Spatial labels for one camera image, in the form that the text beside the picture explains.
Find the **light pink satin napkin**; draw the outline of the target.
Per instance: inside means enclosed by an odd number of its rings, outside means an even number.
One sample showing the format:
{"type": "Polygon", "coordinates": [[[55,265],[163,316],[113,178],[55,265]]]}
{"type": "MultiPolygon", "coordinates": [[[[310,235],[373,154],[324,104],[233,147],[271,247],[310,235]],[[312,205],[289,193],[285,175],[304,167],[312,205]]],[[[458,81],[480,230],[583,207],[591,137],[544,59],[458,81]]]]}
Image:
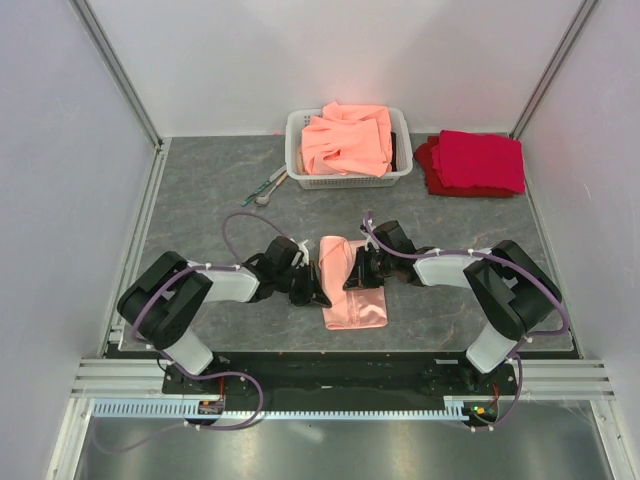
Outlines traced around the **light pink satin napkin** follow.
{"type": "Polygon", "coordinates": [[[344,284],[355,266],[356,252],[364,240],[347,240],[340,236],[324,236],[319,246],[319,268],[323,292],[332,306],[323,309],[328,330],[362,330],[383,328],[388,324],[383,287],[344,290],[344,284]]]}

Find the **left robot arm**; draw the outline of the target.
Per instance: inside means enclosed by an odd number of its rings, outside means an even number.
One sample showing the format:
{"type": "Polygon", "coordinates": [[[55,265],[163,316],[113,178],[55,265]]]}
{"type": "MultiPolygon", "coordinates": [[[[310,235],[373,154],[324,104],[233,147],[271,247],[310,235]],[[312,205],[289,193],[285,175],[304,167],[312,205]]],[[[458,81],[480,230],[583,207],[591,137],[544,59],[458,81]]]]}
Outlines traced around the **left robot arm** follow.
{"type": "Polygon", "coordinates": [[[234,266],[197,264],[167,251],[122,294],[117,312],[136,341],[182,367],[196,392],[208,393],[218,385],[220,371],[191,328],[196,313],[204,303],[256,303],[275,292],[296,307],[332,306],[304,244],[278,236],[264,253],[234,266]]]}

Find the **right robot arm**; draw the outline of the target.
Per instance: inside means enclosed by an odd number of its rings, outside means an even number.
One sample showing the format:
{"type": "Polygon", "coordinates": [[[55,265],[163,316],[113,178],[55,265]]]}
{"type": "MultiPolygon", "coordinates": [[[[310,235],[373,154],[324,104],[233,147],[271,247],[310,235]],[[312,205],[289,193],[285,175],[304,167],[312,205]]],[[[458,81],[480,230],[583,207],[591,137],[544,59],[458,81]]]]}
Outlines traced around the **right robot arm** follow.
{"type": "Polygon", "coordinates": [[[448,286],[473,292],[487,324],[466,349],[468,362],[457,371],[460,386],[469,393],[483,392],[494,381],[493,370],[532,337],[542,336],[536,327],[552,312],[559,313],[562,326],[547,334],[568,330],[560,290],[512,240],[481,250],[418,249],[398,221],[374,226],[370,215],[360,230],[366,243],[356,250],[345,290],[382,287],[386,279],[396,277],[416,287],[448,286]]]}

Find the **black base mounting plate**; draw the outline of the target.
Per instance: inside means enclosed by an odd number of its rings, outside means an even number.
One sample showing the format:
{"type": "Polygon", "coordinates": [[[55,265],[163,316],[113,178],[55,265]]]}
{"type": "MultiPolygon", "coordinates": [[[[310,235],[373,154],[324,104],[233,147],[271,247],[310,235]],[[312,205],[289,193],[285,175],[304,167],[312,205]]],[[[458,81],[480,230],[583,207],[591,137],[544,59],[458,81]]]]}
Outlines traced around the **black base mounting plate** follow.
{"type": "Polygon", "coordinates": [[[504,398],[517,391],[517,369],[507,362],[480,373],[462,352],[218,352],[205,372],[237,371],[265,393],[416,392],[431,398],[479,395],[504,398]]]}

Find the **dark item in basket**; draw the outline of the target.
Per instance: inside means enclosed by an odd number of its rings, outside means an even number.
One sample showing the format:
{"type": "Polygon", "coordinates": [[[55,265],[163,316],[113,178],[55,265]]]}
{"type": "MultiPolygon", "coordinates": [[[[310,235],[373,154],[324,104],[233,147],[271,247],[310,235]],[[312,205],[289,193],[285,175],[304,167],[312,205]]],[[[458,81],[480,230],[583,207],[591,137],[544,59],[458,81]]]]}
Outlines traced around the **dark item in basket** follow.
{"type": "Polygon", "coordinates": [[[391,132],[391,150],[392,150],[392,156],[391,156],[391,172],[396,172],[398,170],[397,168],[397,135],[395,132],[391,132]]]}

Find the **wooden utensil in basket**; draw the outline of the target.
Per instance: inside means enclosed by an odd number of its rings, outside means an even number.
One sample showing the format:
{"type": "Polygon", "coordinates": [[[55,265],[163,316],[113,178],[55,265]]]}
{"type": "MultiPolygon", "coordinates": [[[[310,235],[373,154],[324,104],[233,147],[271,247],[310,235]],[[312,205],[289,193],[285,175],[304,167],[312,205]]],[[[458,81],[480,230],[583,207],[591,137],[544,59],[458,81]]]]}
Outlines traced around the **wooden utensil in basket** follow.
{"type": "Polygon", "coordinates": [[[302,149],[300,147],[298,147],[297,150],[296,150],[296,168],[297,168],[297,172],[298,172],[299,175],[306,175],[307,174],[306,169],[305,169],[302,149]]]}

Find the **salmon pink cloth pile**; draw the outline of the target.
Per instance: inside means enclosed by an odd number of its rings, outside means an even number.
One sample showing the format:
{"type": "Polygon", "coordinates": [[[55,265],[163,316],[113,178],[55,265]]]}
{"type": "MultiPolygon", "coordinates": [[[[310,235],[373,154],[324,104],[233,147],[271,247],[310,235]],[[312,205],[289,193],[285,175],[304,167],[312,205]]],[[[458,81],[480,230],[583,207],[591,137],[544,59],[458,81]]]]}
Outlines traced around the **salmon pink cloth pile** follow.
{"type": "Polygon", "coordinates": [[[331,102],[302,129],[300,150],[310,175],[382,177],[392,170],[389,109],[331,102]]]}

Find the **red folded cloth stack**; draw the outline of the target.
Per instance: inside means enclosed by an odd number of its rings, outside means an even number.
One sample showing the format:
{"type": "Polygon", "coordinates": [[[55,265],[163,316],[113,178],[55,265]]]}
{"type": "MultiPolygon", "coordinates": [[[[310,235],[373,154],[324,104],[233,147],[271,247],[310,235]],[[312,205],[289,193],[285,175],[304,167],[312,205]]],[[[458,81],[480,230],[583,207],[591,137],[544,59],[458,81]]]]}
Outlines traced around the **red folded cloth stack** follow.
{"type": "Polygon", "coordinates": [[[508,137],[443,130],[414,158],[433,196],[512,198],[526,191],[522,145],[508,137]]]}

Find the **white plastic basket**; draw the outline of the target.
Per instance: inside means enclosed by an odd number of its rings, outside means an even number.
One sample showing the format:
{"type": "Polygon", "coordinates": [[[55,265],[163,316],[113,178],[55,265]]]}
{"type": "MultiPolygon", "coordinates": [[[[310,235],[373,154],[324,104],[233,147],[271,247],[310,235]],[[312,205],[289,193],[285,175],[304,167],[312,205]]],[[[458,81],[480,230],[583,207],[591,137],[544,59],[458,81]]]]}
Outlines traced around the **white plastic basket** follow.
{"type": "Polygon", "coordinates": [[[413,170],[413,150],[408,125],[404,114],[395,107],[389,107],[392,131],[397,135],[397,168],[382,177],[362,174],[345,175],[299,175],[296,168],[296,150],[301,146],[302,130],[313,116],[319,116],[321,108],[302,109],[288,115],[285,128],[285,164],[288,176],[306,190],[339,188],[391,187],[413,170]]]}

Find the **green handled knife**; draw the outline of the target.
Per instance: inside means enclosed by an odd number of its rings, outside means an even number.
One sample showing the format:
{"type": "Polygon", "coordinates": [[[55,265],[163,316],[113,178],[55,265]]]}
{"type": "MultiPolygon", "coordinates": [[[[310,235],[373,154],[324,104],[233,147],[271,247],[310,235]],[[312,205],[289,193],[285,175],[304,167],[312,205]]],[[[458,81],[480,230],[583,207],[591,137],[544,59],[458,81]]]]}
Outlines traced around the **green handled knife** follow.
{"type": "Polygon", "coordinates": [[[285,165],[278,168],[274,173],[272,173],[267,180],[265,180],[261,185],[259,185],[248,197],[246,197],[241,206],[245,207],[250,202],[252,202],[260,193],[262,193],[269,185],[275,182],[281,175],[283,175],[287,171],[287,167],[285,165]]]}

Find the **right aluminium frame post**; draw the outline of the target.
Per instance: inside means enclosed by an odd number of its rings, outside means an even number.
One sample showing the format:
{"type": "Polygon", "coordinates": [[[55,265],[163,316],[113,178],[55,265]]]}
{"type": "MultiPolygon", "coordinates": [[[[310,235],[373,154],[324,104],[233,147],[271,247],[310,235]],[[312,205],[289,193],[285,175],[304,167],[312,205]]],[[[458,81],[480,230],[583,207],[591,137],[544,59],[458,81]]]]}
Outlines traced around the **right aluminium frame post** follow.
{"type": "Polygon", "coordinates": [[[511,139],[520,140],[523,136],[600,3],[600,0],[582,0],[579,3],[521,114],[511,129],[509,133],[511,139]]]}

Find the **aluminium frame post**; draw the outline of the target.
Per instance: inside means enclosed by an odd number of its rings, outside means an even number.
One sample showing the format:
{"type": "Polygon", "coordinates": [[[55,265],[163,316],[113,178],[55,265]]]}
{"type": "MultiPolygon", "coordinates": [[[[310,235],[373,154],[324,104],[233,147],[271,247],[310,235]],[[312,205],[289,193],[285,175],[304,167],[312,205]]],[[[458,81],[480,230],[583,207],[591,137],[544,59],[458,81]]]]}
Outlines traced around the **aluminium frame post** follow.
{"type": "Polygon", "coordinates": [[[164,144],[164,140],[144,107],[90,2],[86,0],[70,0],[69,4],[81,21],[143,133],[154,149],[159,151],[164,144]]]}
{"type": "Polygon", "coordinates": [[[521,114],[511,129],[509,133],[511,139],[520,140],[523,136],[600,3],[600,0],[582,0],[579,3],[521,114]]]}

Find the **left aluminium frame post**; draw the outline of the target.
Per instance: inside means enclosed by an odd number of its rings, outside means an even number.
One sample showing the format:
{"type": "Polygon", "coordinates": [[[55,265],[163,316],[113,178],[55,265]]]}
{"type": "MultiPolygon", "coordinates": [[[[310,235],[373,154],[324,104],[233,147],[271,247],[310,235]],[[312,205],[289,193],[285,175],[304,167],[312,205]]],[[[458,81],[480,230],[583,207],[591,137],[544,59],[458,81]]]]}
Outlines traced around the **left aluminium frame post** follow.
{"type": "Polygon", "coordinates": [[[164,140],[144,107],[90,2],[86,0],[70,0],[69,4],[81,21],[143,133],[154,149],[159,151],[164,144],[164,140]]]}

